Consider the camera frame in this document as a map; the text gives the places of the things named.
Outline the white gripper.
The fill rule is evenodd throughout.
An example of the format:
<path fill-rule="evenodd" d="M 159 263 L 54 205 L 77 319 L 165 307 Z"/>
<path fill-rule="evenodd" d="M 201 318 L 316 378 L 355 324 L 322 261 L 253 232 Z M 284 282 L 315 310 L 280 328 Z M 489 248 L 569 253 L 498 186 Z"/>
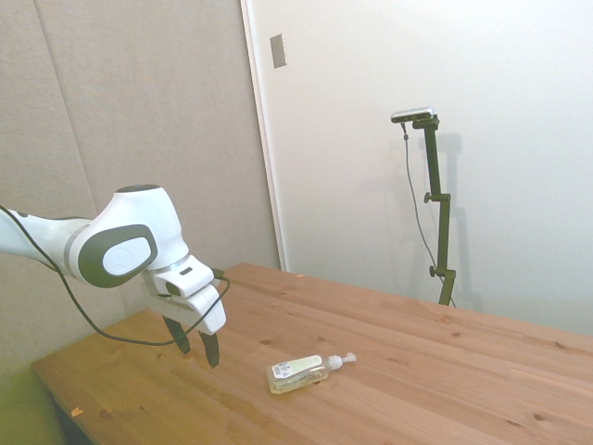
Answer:
<path fill-rule="evenodd" d="M 183 354 L 191 351 L 191 344 L 181 324 L 194 325 L 204 345 L 209 366 L 220 363 L 217 333 L 226 323 L 226 314 L 219 300 L 220 294 L 211 283 L 189 296 L 177 296 L 166 289 L 166 282 L 149 271 L 142 273 L 143 291 L 149 308 L 163 317 L 172 339 Z"/>

